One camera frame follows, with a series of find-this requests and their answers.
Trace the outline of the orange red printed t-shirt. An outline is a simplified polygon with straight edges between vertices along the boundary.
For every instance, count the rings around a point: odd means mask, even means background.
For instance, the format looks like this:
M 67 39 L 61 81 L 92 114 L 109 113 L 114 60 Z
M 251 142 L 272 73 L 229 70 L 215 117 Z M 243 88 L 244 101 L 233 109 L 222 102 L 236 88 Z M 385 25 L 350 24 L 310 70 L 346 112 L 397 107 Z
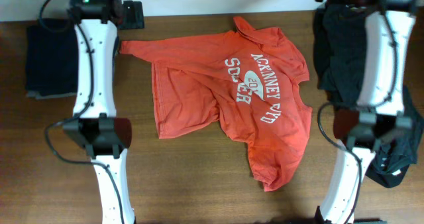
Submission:
M 219 122 L 247 145 L 254 179 L 272 192 L 293 178 L 308 143 L 312 108 L 299 86 L 309 71 L 280 28 L 233 20 L 235 29 L 221 34 L 128 40 L 120 52 L 151 64 L 160 139 Z

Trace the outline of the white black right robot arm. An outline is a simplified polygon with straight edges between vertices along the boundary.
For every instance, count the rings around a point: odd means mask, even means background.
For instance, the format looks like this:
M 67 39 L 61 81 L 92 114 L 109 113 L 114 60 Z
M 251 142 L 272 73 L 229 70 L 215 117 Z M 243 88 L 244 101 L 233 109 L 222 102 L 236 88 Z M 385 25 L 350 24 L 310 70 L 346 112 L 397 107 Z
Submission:
M 334 2 L 336 0 L 316 0 Z M 366 17 L 364 80 L 355 105 L 334 103 L 354 111 L 358 119 L 335 146 L 337 159 L 329 190 L 317 207 L 314 223 L 354 223 L 360 188 L 378 149 L 412 129 L 405 116 L 403 75 L 417 0 L 339 0 L 347 7 L 371 9 Z

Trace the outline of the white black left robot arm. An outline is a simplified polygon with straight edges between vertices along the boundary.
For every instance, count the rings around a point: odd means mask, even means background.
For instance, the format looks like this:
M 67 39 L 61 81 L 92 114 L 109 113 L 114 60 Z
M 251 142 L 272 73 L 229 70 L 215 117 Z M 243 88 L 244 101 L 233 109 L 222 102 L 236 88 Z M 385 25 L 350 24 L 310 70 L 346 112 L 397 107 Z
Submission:
M 102 223 L 135 223 L 129 198 L 127 154 L 131 122 L 119 118 L 113 97 L 122 0 L 70 0 L 78 42 L 78 90 L 64 132 L 87 154 L 99 186 Z

